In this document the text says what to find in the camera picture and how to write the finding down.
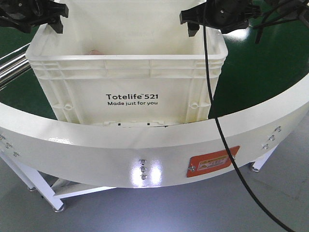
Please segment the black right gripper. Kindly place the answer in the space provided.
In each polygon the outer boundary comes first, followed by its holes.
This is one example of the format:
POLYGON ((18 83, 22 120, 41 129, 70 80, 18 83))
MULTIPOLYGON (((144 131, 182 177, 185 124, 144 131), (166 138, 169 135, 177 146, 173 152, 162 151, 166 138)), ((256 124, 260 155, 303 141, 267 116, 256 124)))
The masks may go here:
POLYGON ((188 36, 194 37, 200 26, 218 29, 222 34, 246 29, 250 18, 261 15, 260 6, 251 0, 208 0, 206 4, 181 11, 179 17, 181 25, 187 24, 188 36))

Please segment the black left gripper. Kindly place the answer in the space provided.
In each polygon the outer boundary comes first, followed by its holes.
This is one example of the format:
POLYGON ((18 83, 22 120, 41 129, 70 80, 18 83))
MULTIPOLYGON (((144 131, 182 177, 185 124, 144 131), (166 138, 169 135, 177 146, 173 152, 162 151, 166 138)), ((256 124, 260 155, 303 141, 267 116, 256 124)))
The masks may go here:
POLYGON ((68 18, 69 9, 66 4, 53 0, 1 0, 0 26, 30 33, 37 20, 47 12, 47 24, 57 33, 63 33, 60 17, 68 18))

